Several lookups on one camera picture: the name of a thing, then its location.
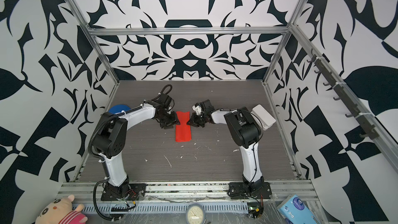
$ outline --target black and white patterned wall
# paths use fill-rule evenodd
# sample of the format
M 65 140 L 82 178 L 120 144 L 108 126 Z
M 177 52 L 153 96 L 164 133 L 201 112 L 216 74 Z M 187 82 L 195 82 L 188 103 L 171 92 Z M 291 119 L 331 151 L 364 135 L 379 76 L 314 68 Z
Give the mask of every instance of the black and white patterned wall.
M 309 0 L 298 26 L 396 139 L 398 0 Z M 304 177 L 331 220 L 395 223 L 398 175 L 294 37 L 268 84 Z
M 114 82 L 64 0 L 0 0 L 0 216 L 32 223 L 69 181 Z
M 298 0 L 76 0 L 94 28 L 286 26 Z M 262 79 L 280 35 L 98 39 L 120 79 Z

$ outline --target plush toy head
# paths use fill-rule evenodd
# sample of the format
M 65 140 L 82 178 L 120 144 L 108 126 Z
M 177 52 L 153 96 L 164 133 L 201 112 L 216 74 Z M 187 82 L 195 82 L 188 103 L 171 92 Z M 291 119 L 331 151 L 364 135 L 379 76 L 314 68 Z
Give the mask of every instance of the plush toy head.
M 84 208 L 79 204 L 72 211 L 74 195 L 54 200 L 47 205 L 36 218 L 36 224 L 81 224 L 87 221 L 87 217 L 81 213 Z

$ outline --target white debris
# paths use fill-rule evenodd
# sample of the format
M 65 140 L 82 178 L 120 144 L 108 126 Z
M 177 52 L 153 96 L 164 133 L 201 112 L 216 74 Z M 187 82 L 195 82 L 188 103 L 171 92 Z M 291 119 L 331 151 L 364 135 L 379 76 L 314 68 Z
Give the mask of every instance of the white debris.
M 170 168 L 171 168 L 171 167 L 172 167 L 172 164 L 170 163 L 169 159 L 167 159 L 167 162 L 169 162 Z

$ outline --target blue round object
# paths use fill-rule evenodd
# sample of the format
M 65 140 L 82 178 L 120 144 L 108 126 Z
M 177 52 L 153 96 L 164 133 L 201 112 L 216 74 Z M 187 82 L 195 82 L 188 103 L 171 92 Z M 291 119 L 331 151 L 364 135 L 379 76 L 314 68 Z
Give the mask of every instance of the blue round object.
M 127 110 L 130 110 L 130 107 L 128 105 L 119 104 L 119 105 L 111 107 L 111 109 L 109 109 L 108 112 L 115 114 L 115 113 L 120 113 L 122 111 L 127 111 Z

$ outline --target clock face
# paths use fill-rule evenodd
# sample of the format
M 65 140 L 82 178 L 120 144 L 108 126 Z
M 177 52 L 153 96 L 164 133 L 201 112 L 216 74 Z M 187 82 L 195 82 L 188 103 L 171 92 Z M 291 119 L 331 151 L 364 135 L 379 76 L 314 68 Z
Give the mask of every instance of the clock face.
M 202 224 L 205 219 L 203 209 L 198 205 L 191 206 L 187 211 L 188 224 Z

